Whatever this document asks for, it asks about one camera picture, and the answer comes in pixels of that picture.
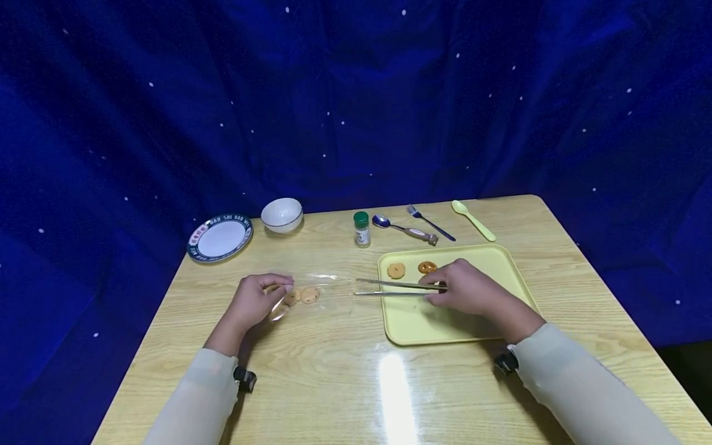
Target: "salt shaker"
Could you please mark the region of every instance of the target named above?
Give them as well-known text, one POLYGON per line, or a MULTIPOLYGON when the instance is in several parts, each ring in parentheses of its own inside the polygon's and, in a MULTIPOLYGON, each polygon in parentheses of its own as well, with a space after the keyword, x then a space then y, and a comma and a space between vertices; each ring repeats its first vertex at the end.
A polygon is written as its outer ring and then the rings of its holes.
POLYGON ((354 226, 356 227, 356 245, 360 248, 367 248, 371 245, 371 232, 368 228, 368 213, 357 211, 354 214, 354 226))

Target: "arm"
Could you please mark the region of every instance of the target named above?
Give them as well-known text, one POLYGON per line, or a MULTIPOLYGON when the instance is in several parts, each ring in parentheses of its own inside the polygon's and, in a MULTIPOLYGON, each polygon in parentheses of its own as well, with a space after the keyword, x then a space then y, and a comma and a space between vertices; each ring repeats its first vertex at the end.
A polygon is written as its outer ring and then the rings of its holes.
POLYGON ((237 401, 238 384, 232 374, 245 333, 279 304, 292 285, 291 278, 275 274, 240 281, 230 306, 158 414, 144 445, 220 442, 237 401), (265 294, 263 289, 274 284, 281 286, 265 294))
POLYGON ((555 326, 514 347, 524 386, 576 444, 679 444, 630 388, 555 326))
POLYGON ((465 260, 421 279, 445 281, 430 303, 488 318, 516 343, 519 375, 579 445, 678 444, 665 425, 580 345, 465 260))

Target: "wrist strap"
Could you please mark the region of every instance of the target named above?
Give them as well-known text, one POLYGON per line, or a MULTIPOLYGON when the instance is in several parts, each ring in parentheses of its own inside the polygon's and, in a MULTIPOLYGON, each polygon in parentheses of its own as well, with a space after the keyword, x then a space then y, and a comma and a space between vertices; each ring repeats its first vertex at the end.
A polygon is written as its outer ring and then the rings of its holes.
POLYGON ((505 376, 512 374, 519 368, 519 360, 514 355, 514 345, 507 345, 507 352, 498 355, 494 359, 494 367, 500 370, 505 376))
POLYGON ((257 374, 252 371, 248 371, 240 365, 235 366, 235 370, 232 372, 232 377, 235 382, 238 382, 238 392, 252 392, 255 389, 255 383, 257 383, 257 374))

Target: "blue plate border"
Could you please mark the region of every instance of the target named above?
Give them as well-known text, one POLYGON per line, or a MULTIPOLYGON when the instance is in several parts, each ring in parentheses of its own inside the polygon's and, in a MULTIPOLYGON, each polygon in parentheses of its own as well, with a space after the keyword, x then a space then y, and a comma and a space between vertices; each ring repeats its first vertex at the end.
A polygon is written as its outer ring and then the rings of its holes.
POLYGON ((190 236, 188 244, 186 245, 186 251, 188 252, 188 256, 190 256, 190 258, 192 258, 194 261, 197 261, 198 263, 214 263, 216 261, 224 260, 229 256, 233 256, 235 253, 238 253, 240 250, 242 250, 247 244, 247 242, 252 239, 252 233, 252 221, 250 221, 247 216, 235 213, 222 214, 220 216, 210 218, 208 221, 205 221, 203 224, 201 224, 200 227, 195 229, 195 231, 193 231, 193 234, 190 236), (224 255, 207 256, 202 254, 201 251, 198 249, 198 241, 200 241, 200 238, 212 226, 222 224, 226 221, 237 221, 244 226, 245 236, 244 238, 242 238, 242 241, 240 241, 240 244, 238 244, 236 248, 234 248, 228 253, 225 253, 224 255))

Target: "green cap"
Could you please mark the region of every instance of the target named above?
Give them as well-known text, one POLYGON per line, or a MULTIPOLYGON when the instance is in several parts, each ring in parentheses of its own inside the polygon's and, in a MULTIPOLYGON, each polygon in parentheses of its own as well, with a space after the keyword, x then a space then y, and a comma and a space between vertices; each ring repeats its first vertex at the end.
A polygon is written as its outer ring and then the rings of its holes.
POLYGON ((357 211, 354 213, 354 224, 357 229, 368 227, 368 213, 365 211, 357 211))

